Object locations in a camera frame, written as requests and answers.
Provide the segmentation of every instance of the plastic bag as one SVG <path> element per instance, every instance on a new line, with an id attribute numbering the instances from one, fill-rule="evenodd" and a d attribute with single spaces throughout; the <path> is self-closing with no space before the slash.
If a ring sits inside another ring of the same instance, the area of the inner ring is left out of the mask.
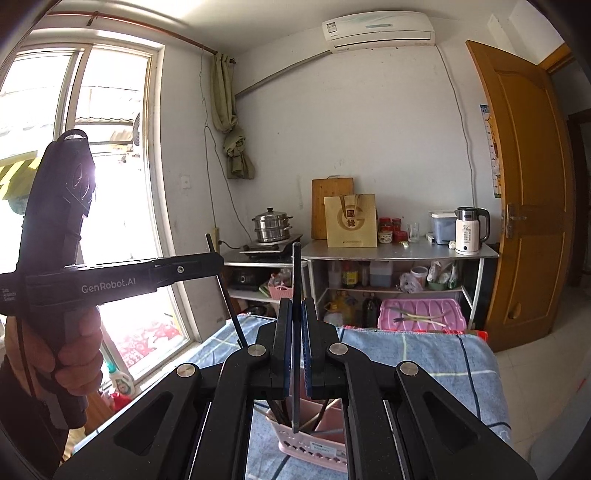
<path id="1" fill-rule="evenodd" d="M 423 291 L 423 287 L 417 277 L 411 273 L 403 273 L 400 275 L 400 290 L 405 293 L 419 293 Z"/>

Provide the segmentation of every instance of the finger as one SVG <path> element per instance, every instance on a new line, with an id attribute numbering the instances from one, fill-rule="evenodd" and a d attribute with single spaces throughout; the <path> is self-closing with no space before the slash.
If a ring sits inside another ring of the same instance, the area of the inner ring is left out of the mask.
<path id="1" fill-rule="evenodd" d="M 29 327 L 29 324 L 23 320 L 16 320 L 22 322 L 22 339 L 25 344 L 25 354 L 29 365 L 37 368 L 41 372 L 50 373 L 56 367 L 56 360 L 52 351 L 37 335 L 34 330 Z"/>
<path id="2" fill-rule="evenodd" d="M 98 375 L 92 380 L 88 382 L 86 385 L 83 385 L 79 388 L 70 388 L 68 392 L 74 395 L 75 397 L 84 397 L 86 395 L 90 395 L 92 392 L 96 392 L 103 382 L 103 372 L 99 372 Z"/>
<path id="3" fill-rule="evenodd" d="M 98 352 L 96 356 L 86 365 L 77 365 L 74 367 L 65 367 L 56 372 L 56 381 L 65 389 L 81 388 L 87 383 L 92 382 L 100 366 L 103 364 L 103 355 Z"/>
<path id="4" fill-rule="evenodd" d="M 90 309 L 81 318 L 78 330 L 82 336 L 89 336 L 100 330 L 100 313 L 98 308 Z"/>
<path id="5" fill-rule="evenodd" d="M 89 336 L 79 337 L 74 342 L 64 345 L 58 354 L 58 358 L 65 367 L 86 365 L 99 351 L 102 340 L 103 332 L 100 330 Z"/>

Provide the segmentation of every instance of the pink plastic container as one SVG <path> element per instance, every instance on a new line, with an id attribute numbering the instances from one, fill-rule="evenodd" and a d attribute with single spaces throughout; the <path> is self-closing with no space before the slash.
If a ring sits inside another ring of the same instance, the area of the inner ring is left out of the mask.
<path id="1" fill-rule="evenodd" d="M 402 312 L 413 315 L 424 315 L 434 317 L 432 322 L 421 322 L 413 320 L 397 321 L 403 317 Z M 380 308 L 378 329 L 398 330 L 403 332 L 415 332 L 417 330 L 466 330 L 466 319 L 462 315 L 460 305 L 455 299 L 412 299 L 397 300 L 389 299 L 382 302 Z"/>
<path id="2" fill-rule="evenodd" d="M 294 294 L 294 289 L 291 287 L 286 287 L 285 285 L 278 285 L 276 287 L 269 285 L 268 287 L 269 295 L 271 295 L 273 300 L 281 300 L 284 297 L 290 299 Z"/>
<path id="3" fill-rule="evenodd" d="M 302 370 L 300 392 L 302 392 L 303 397 L 300 399 L 300 425 L 304 425 L 322 407 L 322 400 L 311 400 L 305 397 L 305 394 L 303 394 L 305 391 L 304 371 Z M 291 397 L 289 397 L 287 403 L 288 409 L 291 411 Z M 303 432 L 293 433 L 290 426 L 279 425 L 268 417 L 267 420 L 275 430 L 275 435 L 279 440 L 279 450 L 283 453 L 339 472 L 347 471 L 347 453 L 345 434 L 343 432 L 312 436 Z M 316 431 L 323 432 L 343 428 L 343 412 L 339 400 L 333 407 L 326 409 Z"/>

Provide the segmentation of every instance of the jar lid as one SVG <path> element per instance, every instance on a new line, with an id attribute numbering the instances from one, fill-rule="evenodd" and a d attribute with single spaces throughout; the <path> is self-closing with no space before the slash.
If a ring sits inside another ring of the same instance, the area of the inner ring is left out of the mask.
<path id="1" fill-rule="evenodd" d="M 431 212 L 431 217 L 432 218 L 455 218 L 456 217 L 456 212 Z"/>

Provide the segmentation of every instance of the wooden cutting board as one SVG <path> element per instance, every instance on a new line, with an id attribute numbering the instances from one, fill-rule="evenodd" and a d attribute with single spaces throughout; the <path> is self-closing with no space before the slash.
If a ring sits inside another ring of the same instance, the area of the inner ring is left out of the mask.
<path id="1" fill-rule="evenodd" d="M 312 238 L 326 240 L 324 197 L 353 193 L 352 178 L 312 180 Z"/>

